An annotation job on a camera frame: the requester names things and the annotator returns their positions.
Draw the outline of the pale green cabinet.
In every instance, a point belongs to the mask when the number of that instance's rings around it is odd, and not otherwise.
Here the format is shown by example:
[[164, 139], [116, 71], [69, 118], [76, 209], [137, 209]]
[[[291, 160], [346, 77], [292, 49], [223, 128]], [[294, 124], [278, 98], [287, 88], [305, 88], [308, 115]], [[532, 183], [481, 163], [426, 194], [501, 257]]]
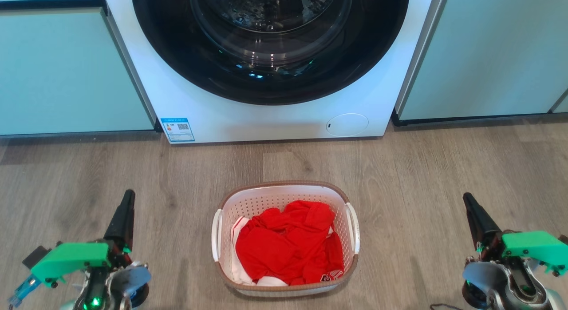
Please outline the pale green cabinet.
[[0, 136], [155, 124], [106, 0], [0, 0]]
[[395, 126], [568, 112], [568, 0], [432, 0]]

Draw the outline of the black round washer door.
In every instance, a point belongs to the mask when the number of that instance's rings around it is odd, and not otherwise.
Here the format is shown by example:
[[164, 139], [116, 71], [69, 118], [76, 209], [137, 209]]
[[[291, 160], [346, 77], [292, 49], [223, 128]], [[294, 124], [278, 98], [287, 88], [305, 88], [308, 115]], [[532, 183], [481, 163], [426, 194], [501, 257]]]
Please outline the black round washer door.
[[361, 79], [400, 34], [410, 0], [133, 0], [158, 55], [231, 101], [294, 105]]

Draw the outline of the white perforated laundry basket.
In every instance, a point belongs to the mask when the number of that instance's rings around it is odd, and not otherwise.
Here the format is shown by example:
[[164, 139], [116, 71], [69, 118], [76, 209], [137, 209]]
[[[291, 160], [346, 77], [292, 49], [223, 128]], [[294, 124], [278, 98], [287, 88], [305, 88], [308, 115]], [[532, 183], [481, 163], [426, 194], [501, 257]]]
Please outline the white perforated laundry basket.
[[[246, 286], [233, 278], [230, 247], [231, 227], [240, 216], [251, 218], [262, 211], [283, 209], [296, 199], [326, 203], [335, 213], [335, 229], [342, 243], [345, 273], [337, 280], [301, 286]], [[230, 192], [213, 217], [211, 227], [213, 261], [225, 285], [250, 298], [300, 298], [341, 289], [353, 275], [360, 249], [360, 227], [349, 198], [341, 189], [323, 181], [272, 181], [236, 188]]]

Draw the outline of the white front-load washing machine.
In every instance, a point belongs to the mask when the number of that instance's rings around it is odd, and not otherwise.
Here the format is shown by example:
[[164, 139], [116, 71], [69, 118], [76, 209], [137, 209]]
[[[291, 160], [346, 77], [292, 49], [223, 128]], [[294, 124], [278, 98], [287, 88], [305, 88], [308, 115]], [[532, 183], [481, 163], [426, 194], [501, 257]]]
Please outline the white front-load washing machine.
[[294, 105], [236, 102], [195, 86], [150, 45], [133, 0], [106, 2], [161, 127], [161, 118], [187, 118], [195, 137], [192, 143], [223, 143], [339, 138], [330, 135], [326, 126], [330, 119], [347, 113], [369, 120], [367, 129], [353, 137], [383, 136], [432, 0], [410, 0], [394, 44], [361, 79], [326, 97]]

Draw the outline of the blue energy label sticker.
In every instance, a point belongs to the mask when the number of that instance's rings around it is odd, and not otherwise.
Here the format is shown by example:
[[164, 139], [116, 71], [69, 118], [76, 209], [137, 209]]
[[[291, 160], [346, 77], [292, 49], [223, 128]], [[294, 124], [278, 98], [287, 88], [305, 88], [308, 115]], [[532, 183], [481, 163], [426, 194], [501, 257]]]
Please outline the blue energy label sticker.
[[195, 142], [195, 137], [187, 118], [161, 118], [160, 123], [170, 143]]

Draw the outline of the round white filter cover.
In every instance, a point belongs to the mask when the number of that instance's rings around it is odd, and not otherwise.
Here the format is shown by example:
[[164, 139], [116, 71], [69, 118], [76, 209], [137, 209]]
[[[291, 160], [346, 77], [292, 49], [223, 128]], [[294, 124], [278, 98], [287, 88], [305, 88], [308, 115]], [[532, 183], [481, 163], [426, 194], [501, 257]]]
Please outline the round white filter cover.
[[369, 124], [367, 117], [357, 113], [335, 116], [327, 123], [327, 132], [335, 137], [353, 137], [363, 133]]

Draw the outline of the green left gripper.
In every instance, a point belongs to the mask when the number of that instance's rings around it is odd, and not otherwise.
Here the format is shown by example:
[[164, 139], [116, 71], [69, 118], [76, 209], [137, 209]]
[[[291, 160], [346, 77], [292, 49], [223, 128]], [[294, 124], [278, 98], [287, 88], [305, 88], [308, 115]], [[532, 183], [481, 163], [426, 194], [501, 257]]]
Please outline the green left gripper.
[[115, 270], [132, 263], [135, 192], [127, 189], [103, 238], [95, 242], [60, 243], [43, 258], [31, 274], [53, 287], [64, 276], [91, 268]]

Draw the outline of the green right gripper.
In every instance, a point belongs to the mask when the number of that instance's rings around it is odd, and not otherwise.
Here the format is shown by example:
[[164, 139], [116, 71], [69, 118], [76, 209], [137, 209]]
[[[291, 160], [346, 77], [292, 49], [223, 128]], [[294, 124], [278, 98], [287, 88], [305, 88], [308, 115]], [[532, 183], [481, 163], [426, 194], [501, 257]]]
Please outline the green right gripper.
[[463, 194], [463, 203], [479, 261], [501, 262], [518, 257], [536, 261], [554, 276], [568, 272], [568, 236], [554, 237], [546, 231], [502, 232], [470, 192]]

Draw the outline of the red garment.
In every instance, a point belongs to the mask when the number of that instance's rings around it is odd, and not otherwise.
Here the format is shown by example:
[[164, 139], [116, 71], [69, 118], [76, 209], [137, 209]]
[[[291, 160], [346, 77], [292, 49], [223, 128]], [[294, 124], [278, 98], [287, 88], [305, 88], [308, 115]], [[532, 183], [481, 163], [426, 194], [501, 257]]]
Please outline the red garment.
[[344, 274], [335, 213], [326, 203], [296, 200], [266, 209], [240, 231], [236, 254], [255, 280], [274, 276], [288, 286], [337, 280]]

